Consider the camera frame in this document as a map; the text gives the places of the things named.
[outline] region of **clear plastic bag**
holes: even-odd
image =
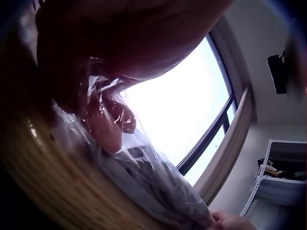
[[[82,109],[77,116],[53,103],[64,124],[55,128],[61,132],[55,138],[65,137],[58,141],[66,152],[70,146],[84,148],[99,169],[156,220],[177,229],[206,229],[211,224],[206,204],[166,156],[152,147],[121,97],[123,81],[98,75],[100,64],[102,60],[89,58],[84,65],[89,77],[80,88],[87,87],[87,97],[78,101]],[[97,120],[104,123],[97,127]],[[108,128],[99,130],[103,125]],[[101,140],[106,136],[108,141]]]

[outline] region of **window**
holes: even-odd
[[[207,36],[175,68],[122,94],[141,122],[137,129],[143,129],[183,175],[191,169],[186,179],[193,185],[222,141],[236,108],[213,40]]]

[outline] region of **plastic wrap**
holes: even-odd
[[[87,95],[78,102],[82,105],[78,115],[53,102],[64,124],[55,138],[64,137],[58,141],[67,149],[76,143],[83,146],[99,169],[156,220],[177,229],[206,229],[211,215],[205,203],[165,155],[152,147],[121,97],[123,81],[97,75],[100,64],[102,60],[89,58],[84,65],[88,82],[80,88],[84,85]]]
[[[152,147],[135,111],[121,97],[126,88],[175,67],[206,34],[199,29],[207,22],[197,2],[174,1],[164,10],[156,4],[44,2],[36,14],[38,69],[62,124],[53,136],[72,159],[77,156],[70,148],[82,149],[159,222],[206,229],[212,220],[206,204]]]

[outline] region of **beige window trim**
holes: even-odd
[[[197,180],[194,189],[209,205],[223,186],[238,158],[252,118],[250,88],[245,88],[234,119],[210,163]]]

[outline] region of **metal shelf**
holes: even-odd
[[[253,184],[251,195],[246,202],[240,216],[245,216],[249,211],[254,198],[266,199],[270,203],[278,205],[292,206],[295,204],[297,199],[301,196],[301,191],[306,188],[306,181],[295,181],[280,178],[273,178],[264,175],[264,170],[269,158],[271,144],[273,142],[283,142],[283,143],[298,143],[305,144],[302,141],[279,141],[270,140],[263,162],[263,167],[260,167],[258,171],[258,176]]]

